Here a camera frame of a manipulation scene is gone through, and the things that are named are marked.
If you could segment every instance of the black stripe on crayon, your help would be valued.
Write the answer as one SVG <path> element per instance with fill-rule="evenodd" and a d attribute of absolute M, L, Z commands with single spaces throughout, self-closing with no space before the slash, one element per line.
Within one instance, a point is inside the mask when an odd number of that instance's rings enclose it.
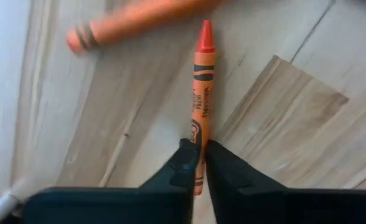
<path fill-rule="evenodd" d="M 214 79 L 214 75 L 213 74 L 194 75 L 194 79 L 198 81 L 212 81 Z"/>
<path fill-rule="evenodd" d="M 98 46 L 98 42 L 95 39 L 95 36 L 93 35 L 93 31 L 90 28 L 89 24 L 86 24 L 86 25 L 83 26 L 83 31 L 85 32 L 85 35 L 88 36 L 89 44 L 93 47 Z"/>
<path fill-rule="evenodd" d="M 88 45 L 86 44 L 85 40 L 83 39 L 82 33 L 79 31 L 79 28 L 75 29 L 75 32 L 77 32 L 78 38 L 79 38 L 79 42 L 81 43 L 82 47 L 84 49 L 88 48 Z"/>
<path fill-rule="evenodd" d="M 204 71 L 204 70 L 213 70 L 214 68 L 215 68 L 215 66 L 213 66 L 213 65 L 194 65 L 195 72 Z"/>

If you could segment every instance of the crayon label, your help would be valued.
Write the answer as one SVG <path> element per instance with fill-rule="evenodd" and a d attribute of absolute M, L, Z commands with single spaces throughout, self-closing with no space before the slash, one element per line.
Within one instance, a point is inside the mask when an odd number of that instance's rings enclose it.
<path fill-rule="evenodd" d="M 191 120 L 191 142 L 201 145 L 202 131 L 201 125 L 194 119 Z"/>
<path fill-rule="evenodd" d="M 194 113 L 195 110 L 201 110 L 202 108 L 202 99 L 200 94 L 195 93 L 195 89 L 193 89 L 193 106 L 192 112 Z"/>
<path fill-rule="evenodd" d="M 209 101 L 210 101 L 210 88 L 209 86 L 207 86 L 204 88 L 204 110 L 202 112 L 202 118 L 208 118 Z"/>

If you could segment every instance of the wooden floor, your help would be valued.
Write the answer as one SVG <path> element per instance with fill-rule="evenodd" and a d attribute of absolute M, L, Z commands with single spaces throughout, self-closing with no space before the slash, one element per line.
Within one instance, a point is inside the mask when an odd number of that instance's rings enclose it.
<path fill-rule="evenodd" d="M 366 188 L 366 1 L 234 0 L 82 57 L 68 50 L 68 28 L 126 3 L 0 0 L 0 195 L 137 187 L 155 173 L 189 137 L 204 18 L 218 49 L 213 138 L 288 186 Z M 214 223 L 207 188 L 194 223 Z"/>

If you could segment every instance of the wood grain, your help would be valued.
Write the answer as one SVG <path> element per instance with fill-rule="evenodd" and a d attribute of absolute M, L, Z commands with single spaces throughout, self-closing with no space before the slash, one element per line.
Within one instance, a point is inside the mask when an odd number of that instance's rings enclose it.
<path fill-rule="evenodd" d="M 22 58 L 30 1 L 0 0 L 0 195 L 11 186 Z"/>
<path fill-rule="evenodd" d="M 273 57 L 216 140 L 251 166 L 286 183 L 281 171 L 345 105 L 348 98 Z M 209 190 L 196 198 L 197 223 L 213 223 Z"/>
<path fill-rule="evenodd" d="M 366 90 L 366 1 L 337 0 L 293 65 L 348 96 Z"/>
<path fill-rule="evenodd" d="M 69 51 L 65 31 L 104 13 L 105 6 L 90 0 L 31 3 L 14 183 L 24 180 L 33 194 L 54 185 L 60 174 L 96 64 L 96 54 L 77 57 Z"/>
<path fill-rule="evenodd" d="M 279 176 L 289 185 L 352 188 L 366 179 L 366 93 L 351 99 L 301 152 Z"/>

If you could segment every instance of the crayon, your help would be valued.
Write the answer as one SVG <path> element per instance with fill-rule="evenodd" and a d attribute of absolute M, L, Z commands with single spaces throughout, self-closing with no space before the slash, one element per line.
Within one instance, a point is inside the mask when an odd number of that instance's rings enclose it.
<path fill-rule="evenodd" d="M 214 79 L 215 46 L 212 21 L 205 20 L 200 40 L 195 51 L 193 76 L 193 102 L 191 121 L 191 141 L 201 145 L 200 162 L 195 170 L 195 195 L 202 193 L 205 168 L 205 147 L 209 139 L 210 100 Z"/>
<path fill-rule="evenodd" d="M 76 53 L 136 36 L 168 22 L 213 9 L 221 0 L 144 0 L 116 10 L 98 21 L 67 32 L 67 44 Z"/>

